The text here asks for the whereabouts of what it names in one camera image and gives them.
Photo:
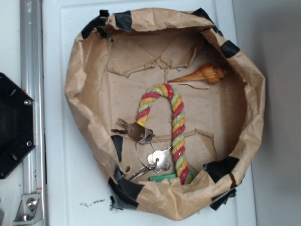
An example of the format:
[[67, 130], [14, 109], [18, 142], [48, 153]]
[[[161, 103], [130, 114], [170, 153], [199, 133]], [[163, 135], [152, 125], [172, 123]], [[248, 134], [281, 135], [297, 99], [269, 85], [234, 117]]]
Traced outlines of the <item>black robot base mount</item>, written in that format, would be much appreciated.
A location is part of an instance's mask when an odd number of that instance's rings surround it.
[[6, 179], [35, 147], [34, 100], [0, 74], [0, 178]]

